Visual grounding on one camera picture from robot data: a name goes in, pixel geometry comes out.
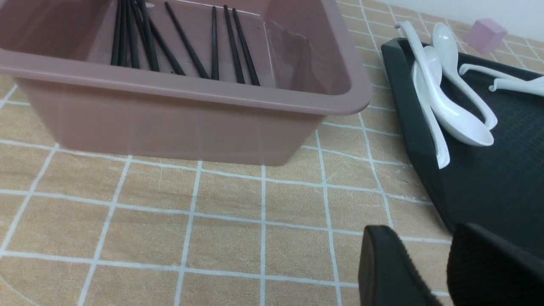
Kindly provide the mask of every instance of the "plastic basin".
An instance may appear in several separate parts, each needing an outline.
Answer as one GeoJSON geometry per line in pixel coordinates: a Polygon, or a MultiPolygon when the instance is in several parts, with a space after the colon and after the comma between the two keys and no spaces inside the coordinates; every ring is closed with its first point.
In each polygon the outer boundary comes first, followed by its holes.
{"type": "Polygon", "coordinates": [[[148,1],[149,16],[187,76],[171,74],[158,47],[161,72],[144,56],[141,70],[109,65],[113,0],[0,1],[0,28],[9,29],[0,73],[61,146],[109,154],[279,166],[326,116],[368,105],[370,81],[334,1],[169,3],[208,73],[218,7],[221,81],[197,77],[160,1],[148,1]],[[224,4],[238,10],[261,87],[235,83],[224,4]]]}

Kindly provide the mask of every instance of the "chopstick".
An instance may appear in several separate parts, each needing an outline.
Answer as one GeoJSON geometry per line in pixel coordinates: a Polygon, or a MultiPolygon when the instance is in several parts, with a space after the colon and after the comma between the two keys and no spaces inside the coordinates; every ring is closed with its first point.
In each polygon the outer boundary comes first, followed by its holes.
{"type": "Polygon", "coordinates": [[[160,48],[163,50],[164,55],[166,55],[166,58],[168,59],[168,62],[170,63],[170,66],[172,66],[172,69],[174,70],[174,73],[177,75],[185,75],[185,72],[181,68],[180,64],[177,62],[176,57],[172,54],[170,49],[168,48],[168,45],[164,41],[163,37],[160,35],[159,30],[151,20],[149,19],[149,25],[151,26],[151,31],[153,32],[153,35],[157,39],[157,42],[159,43],[160,48]]]}
{"type": "Polygon", "coordinates": [[[149,25],[149,15],[147,14],[147,7],[145,6],[144,0],[139,0],[140,2],[140,11],[142,14],[142,24],[145,34],[145,44],[147,45],[147,50],[149,51],[150,68],[152,71],[160,72],[159,61],[157,59],[157,51],[155,50],[155,44],[153,42],[153,36],[151,34],[151,26],[149,25]]]}
{"type": "Polygon", "coordinates": [[[115,29],[113,32],[112,60],[110,64],[117,66],[119,63],[119,35],[121,34],[121,0],[117,0],[117,12],[115,13],[115,29]]]}
{"type": "Polygon", "coordinates": [[[134,31],[134,15],[132,12],[132,6],[130,5],[130,1],[132,0],[123,0],[125,1],[125,7],[126,7],[126,21],[127,21],[127,31],[128,31],[128,42],[131,50],[131,67],[140,69],[140,59],[138,57],[138,46],[137,46],[137,39],[138,36],[136,35],[136,32],[134,31]]]}
{"type": "Polygon", "coordinates": [[[127,66],[127,3],[121,1],[121,26],[119,27],[119,62],[118,66],[127,66]]]}
{"type": "Polygon", "coordinates": [[[255,66],[253,65],[253,59],[251,59],[251,54],[249,53],[248,43],[245,41],[244,32],[242,31],[242,24],[238,18],[238,13],[236,9],[232,9],[232,16],[234,17],[234,22],[236,23],[236,28],[238,29],[238,36],[240,36],[240,42],[242,43],[242,49],[244,50],[245,62],[248,64],[249,77],[251,78],[251,84],[260,86],[259,78],[257,77],[257,72],[255,71],[255,66]]]}
{"type": "MultiPolygon", "coordinates": [[[[136,18],[136,25],[138,26],[139,29],[141,29],[142,27],[142,24],[141,24],[141,18],[140,18],[140,15],[137,11],[141,11],[141,7],[140,8],[137,8],[135,6],[135,2],[134,0],[129,0],[129,1],[132,1],[132,3],[134,4],[132,6],[132,8],[134,10],[136,10],[134,12],[134,16],[136,18]]],[[[157,42],[159,43],[159,46],[160,48],[163,50],[164,54],[166,55],[166,58],[168,60],[168,62],[170,63],[170,66],[172,66],[172,69],[174,71],[175,74],[177,75],[182,75],[184,76],[185,75],[185,72],[183,71],[183,69],[181,68],[180,64],[177,62],[176,60],[176,57],[172,54],[172,52],[170,51],[170,49],[168,48],[168,45],[166,44],[166,42],[164,41],[163,37],[161,36],[159,30],[157,29],[157,27],[155,26],[155,24],[153,23],[153,20],[151,20],[151,18],[149,17],[149,25],[151,27],[151,32],[153,34],[153,36],[155,37],[155,39],[157,39],[157,42]]]]}
{"type": "Polygon", "coordinates": [[[234,31],[232,30],[231,18],[228,14],[228,6],[224,5],[225,20],[227,22],[228,39],[231,43],[232,60],[234,61],[234,69],[236,71],[236,81],[240,84],[245,84],[244,73],[242,72],[242,65],[240,64],[240,57],[238,55],[238,49],[236,48],[236,40],[234,38],[234,31]]]}
{"type": "Polygon", "coordinates": [[[128,2],[131,4],[132,7],[132,14],[134,16],[134,20],[136,22],[136,27],[138,28],[138,32],[140,32],[141,42],[144,45],[144,51],[145,51],[145,57],[147,58],[147,63],[149,64],[149,67],[151,67],[151,57],[149,50],[147,49],[147,43],[145,38],[145,32],[144,32],[144,25],[141,22],[141,16],[139,13],[139,4],[135,0],[128,0],[128,2]]]}
{"type": "Polygon", "coordinates": [[[219,80],[219,56],[217,51],[217,8],[212,7],[212,79],[219,80]]]}
{"type": "Polygon", "coordinates": [[[181,24],[178,22],[176,15],[172,10],[172,7],[168,2],[164,2],[164,5],[166,6],[166,10],[168,11],[170,18],[172,19],[172,23],[174,23],[174,27],[176,27],[177,33],[180,35],[181,40],[183,41],[183,44],[185,45],[185,48],[187,49],[187,52],[189,53],[189,56],[191,57],[191,60],[193,61],[193,64],[195,65],[195,68],[199,73],[199,76],[201,78],[209,78],[208,73],[206,73],[204,66],[202,66],[202,63],[199,60],[199,57],[196,55],[193,46],[189,42],[189,39],[185,35],[183,29],[181,28],[181,24]]]}

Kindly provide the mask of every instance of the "ceramic spoon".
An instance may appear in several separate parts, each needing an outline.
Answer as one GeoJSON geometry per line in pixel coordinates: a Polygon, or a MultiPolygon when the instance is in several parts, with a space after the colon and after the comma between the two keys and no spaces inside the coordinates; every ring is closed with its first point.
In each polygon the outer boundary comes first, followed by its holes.
{"type": "Polygon", "coordinates": [[[490,91],[497,89],[506,89],[517,91],[520,93],[533,94],[537,96],[544,96],[544,86],[542,84],[535,84],[526,81],[518,81],[515,79],[495,79],[493,85],[489,86],[490,91]]]}
{"type": "Polygon", "coordinates": [[[491,130],[497,125],[497,116],[489,106],[480,98],[480,96],[459,76],[457,64],[459,53],[455,36],[448,26],[444,23],[437,23],[432,30],[432,46],[438,52],[444,75],[465,93],[469,99],[476,105],[485,118],[485,126],[491,130]]]}
{"type": "MultiPolygon", "coordinates": [[[[442,81],[442,67],[440,66],[440,61],[438,60],[438,54],[436,54],[436,51],[431,46],[423,48],[423,51],[425,52],[425,57],[429,63],[429,68],[431,69],[433,78],[435,79],[436,83],[440,84],[442,81]]],[[[440,125],[438,125],[436,117],[432,113],[431,104],[429,101],[429,89],[427,88],[427,84],[425,84],[421,67],[419,67],[417,61],[415,61],[412,66],[412,80],[413,85],[416,88],[417,98],[419,100],[419,104],[421,105],[425,120],[427,121],[432,140],[435,143],[438,168],[442,169],[450,162],[448,145],[446,144],[446,140],[444,139],[444,134],[442,134],[440,125]]]]}
{"type": "Polygon", "coordinates": [[[448,133],[457,140],[472,146],[490,146],[494,139],[487,127],[473,114],[455,104],[442,91],[434,80],[425,52],[416,30],[409,21],[399,22],[395,28],[403,30],[410,47],[421,67],[425,84],[429,91],[429,101],[436,119],[448,133]]]}
{"type": "Polygon", "coordinates": [[[503,72],[500,72],[491,68],[487,68],[487,67],[479,66],[479,65],[472,65],[472,64],[462,64],[461,67],[459,68],[459,75],[460,76],[464,75],[468,70],[478,71],[483,74],[487,74],[496,78],[513,79],[516,81],[523,81],[528,83],[537,83],[537,82],[544,81],[544,76],[538,77],[536,79],[532,79],[531,81],[525,81],[523,79],[517,78],[515,76],[507,75],[503,72]]]}

